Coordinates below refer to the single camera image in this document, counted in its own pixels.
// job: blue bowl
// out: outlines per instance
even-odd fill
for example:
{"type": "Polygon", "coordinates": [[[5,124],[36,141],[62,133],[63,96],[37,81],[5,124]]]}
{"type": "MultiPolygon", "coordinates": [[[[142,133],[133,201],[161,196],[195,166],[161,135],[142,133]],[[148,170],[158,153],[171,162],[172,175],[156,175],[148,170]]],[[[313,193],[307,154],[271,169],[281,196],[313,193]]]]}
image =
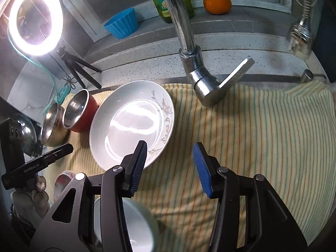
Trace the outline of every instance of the blue bowl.
{"type": "Polygon", "coordinates": [[[126,9],[113,16],[104,28],[118,39],[130,36],[138,28],[134,8],[126,9]]]}

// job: bowl rim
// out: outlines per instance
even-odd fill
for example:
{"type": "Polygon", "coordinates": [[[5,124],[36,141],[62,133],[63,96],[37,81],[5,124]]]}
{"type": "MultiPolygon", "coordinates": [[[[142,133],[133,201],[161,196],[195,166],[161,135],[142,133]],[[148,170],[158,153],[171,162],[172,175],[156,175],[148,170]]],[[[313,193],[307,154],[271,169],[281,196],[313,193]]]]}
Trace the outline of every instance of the bowl rim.
{"type": "Polygon", "coordinates": [[[64,172],[60,173],[60,174],[56,177],[56,180],[55,180],[55,183],[54,183],[54,187],[53,187],[53,199],[54,199],[54,203],[56,202],[56,200],[59,198],[59,196],[60,196],[61,193],[63,192],[63,191],[61,191],[60,194],[58,194],[57,198],[55,198],[56,182],[57,182],[57,180],[58,180],[61,176],[62,176],[62,177],[65,177],[66,179],[69,179],[69,180],[70,180],[69,183],[70,183],[71,180],[72,180],[72,178],[71,178],[68,174],[66,174],[66,173],[64,173],[64,172]]]}
{"type": "Polygon", "coordinates": [[[135,11],[134,8],[128,8],[125,9],[119,13],[117,13],[116,15],[112,16],[104,25],[104,28],[107,28],[108,26],[114,24],[115,22],[119,21],[122,18],[125,18],[127,15],[129,15],[131,12],[135,11]]]}
{"type": "Polygon", "coordinates": [[[47,111],[47,113],[46,113],[46,115],[45,115],[45,117],[44,117],[44,120],[43,120],[43,124],[42,124],[42,128],[41,128],[41,143],[43,144],[43,145],[45,145],[47,142],[48,142],[48,140],[49,140],[49,138],[52,136],[52,133],[53,133],[53,131],[54,131],[54,127],[55,127],[55,123],[56,123],[56,119],[57,119],[57,115],[58,115],[58,113],[60,112],[60,111],[62,111],[62,106],[59,104],[59,103],[57,103],[57,102],[55,102],[53,105],[51,105],[51,107],[49,108],[49,110],[47,111]],[[51,128],[51,132],[50,132],[50,135],[48,136],[48,138],[47,139],[43,139],[43,130],[45,129],[44,128],[44,123],[45,123],[45,119],[46,119],[46,117],[47,117],[47,114],[49,113],[49,111],[51,110],[51,108],[53,107],[53,106],[56,106],[57,107],[57,110],[56,110],[56,115],[55,115],[55,120],[54,120],[54,122],[53,122],[53,126],[52,126],[52,128],[51,128]]]}
{"type": "Polygon", "coordinates": [[[83,114],[84,114],[84,112],[86,110],[87,104],[89,102],[89,97],[90,97],[90,93],[89,93],[89,91],[87,89],[82,89],[82,90],[78,91],[76,95],[74,95],[74,97],[70,100],[70,102],[68,103],[68,105],[65,108],[64,113],[63,113],[62,124],[63,124],[64,128],[66,128],[67,130],[69,130],[69,129],[73,128],[78,123],[78,121],[82,118],[82,116],[83,116],[83,114]],[[81,112],[80,116],[77,118],[76,122],[73,125],[71,125],[70,127],[66,127],[65,124],[64,124],[64,117],[65,117],[65,114],[66,114],[66,112],[68,110],[68,107],[69,107],[70,103],[73,102],[73,100],[75,99],[75,97],[78,96],[78,94],[80,92],[82,92],[82,91],[86,91],[86,101],[85,101],[85,105],[84,105],[83,111],[81,112]]]}

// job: stainless steel bowl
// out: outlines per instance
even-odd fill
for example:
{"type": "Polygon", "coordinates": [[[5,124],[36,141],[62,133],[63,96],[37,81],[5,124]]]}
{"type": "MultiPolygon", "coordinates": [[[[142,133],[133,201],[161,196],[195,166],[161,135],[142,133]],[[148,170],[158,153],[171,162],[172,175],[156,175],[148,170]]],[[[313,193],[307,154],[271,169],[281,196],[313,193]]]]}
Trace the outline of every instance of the stainless steel bowl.
{"type": "Polygon", "coordinates": [[[64,128],[62,118],[64,108],[54,103],[47,112],[41,131],[41,142],[48,147],[57,147],[63,144],[69,130],[64,128]]]}
{"type": "Polygon", "coordinates": [[[98,104],[89,91],[82,89],[68,104],[63,115],[63,126],[75,133],[89,131],[98,104]]]}
{"type": "Polygon", "coordinates": [[[11,116],[11,118],[17,120],[21,124],[23,136],[21,144],[22,151],[31,156],[33,154],[33,145],[37,141],[34,125],[31,120],[22,113],[15,113],[11,116]]]}

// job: red bowl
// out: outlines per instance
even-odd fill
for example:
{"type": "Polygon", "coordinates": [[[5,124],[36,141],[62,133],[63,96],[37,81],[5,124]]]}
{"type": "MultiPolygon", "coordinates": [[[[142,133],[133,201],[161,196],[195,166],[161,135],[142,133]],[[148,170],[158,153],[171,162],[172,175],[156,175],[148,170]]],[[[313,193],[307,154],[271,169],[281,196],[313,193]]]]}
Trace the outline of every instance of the red bowl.
{"type": "Polygon", "coordinates": [[[73,132],[81,133],[90,130],[98,104],[89,91],[79,91],[68,104],[63,114],[63,126],[73,132]]]}

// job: white plate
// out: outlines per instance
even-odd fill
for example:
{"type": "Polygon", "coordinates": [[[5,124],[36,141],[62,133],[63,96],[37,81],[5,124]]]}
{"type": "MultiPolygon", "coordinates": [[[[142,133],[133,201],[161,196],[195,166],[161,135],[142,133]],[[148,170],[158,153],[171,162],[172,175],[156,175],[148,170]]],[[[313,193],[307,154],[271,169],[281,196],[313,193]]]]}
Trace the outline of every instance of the white plate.
{"type": "Polygon", "coordinates": [[[147,142],[145,168],[166,147],[173,131],[174,106],[167,91],[147,80],[127,83],[99,107],[90,129],[90,149],[108,170],[132,154],[139,140],[147,142]]]}

